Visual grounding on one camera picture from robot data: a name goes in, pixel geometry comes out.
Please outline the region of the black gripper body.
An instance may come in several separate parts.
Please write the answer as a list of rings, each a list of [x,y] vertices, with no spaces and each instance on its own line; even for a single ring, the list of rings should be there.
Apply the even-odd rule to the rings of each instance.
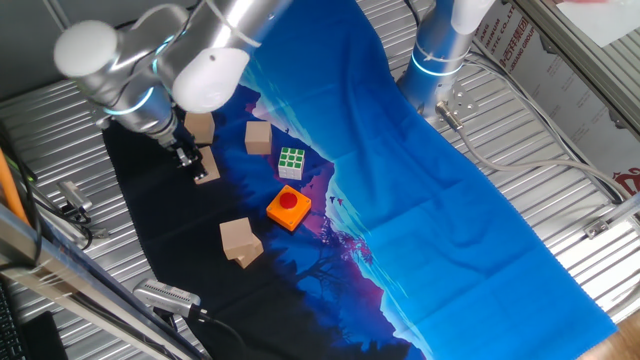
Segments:
[[[190,134],[174,134],[174,142],[169,146],[169,149],[178,154],[181,150],[182,153],[188,158],[197,158],[200,156],[199,148],[194,142],[194,137]]]

